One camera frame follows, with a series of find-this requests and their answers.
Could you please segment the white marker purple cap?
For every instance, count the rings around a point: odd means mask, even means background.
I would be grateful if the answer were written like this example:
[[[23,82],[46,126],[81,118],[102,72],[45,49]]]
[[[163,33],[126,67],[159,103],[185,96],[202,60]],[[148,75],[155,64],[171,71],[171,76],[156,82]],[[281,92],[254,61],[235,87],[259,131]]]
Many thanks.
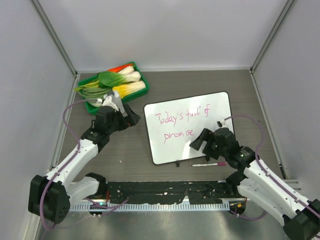
[[[209,167],[209,166],[226,166],[226,162],[216,162],[216,163],[203,163],[203,164],[193,164],[192,167]]]

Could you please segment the white whiteboard black frame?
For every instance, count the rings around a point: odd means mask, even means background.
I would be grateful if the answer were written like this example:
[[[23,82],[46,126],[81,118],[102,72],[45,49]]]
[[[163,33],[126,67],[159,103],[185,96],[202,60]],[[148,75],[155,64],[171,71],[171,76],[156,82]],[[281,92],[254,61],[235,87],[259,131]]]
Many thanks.
[[[225,91],[150,103],[143,108],[152,161],[156,165],[202,157],[190,143],[203,129],[218,129],[218,121],[232,115]]]

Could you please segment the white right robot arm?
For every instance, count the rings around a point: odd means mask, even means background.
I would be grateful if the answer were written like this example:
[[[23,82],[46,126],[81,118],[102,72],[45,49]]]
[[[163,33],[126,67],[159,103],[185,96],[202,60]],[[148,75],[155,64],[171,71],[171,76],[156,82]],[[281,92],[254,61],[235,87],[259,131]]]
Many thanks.
[[[320,235],[320,201],[309,200],[279,178],[251,148],[239,145],[227,128],[207,128],[190,143],[213,159],[223,157],[236,171],[226,179],[226,193],[250,199],[282,226],[291,240],[312,240]]]

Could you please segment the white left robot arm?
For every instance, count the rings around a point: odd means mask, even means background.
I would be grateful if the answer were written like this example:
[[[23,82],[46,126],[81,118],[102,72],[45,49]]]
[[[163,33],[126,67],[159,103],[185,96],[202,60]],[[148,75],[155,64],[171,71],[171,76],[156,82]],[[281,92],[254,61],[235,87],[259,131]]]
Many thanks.
[[[82,199],[89,196],[102,199],[107,192],[102,175],[91,172],[78,182],[73,180],[110,141],[111,134],[135,126],[139,120],[140,116],[126,103],[123,110],[114,104],[102,106],[72,152],[46,175],[36,175],[31,180],[28,211],[42,220],[59,224],[71,206]]]

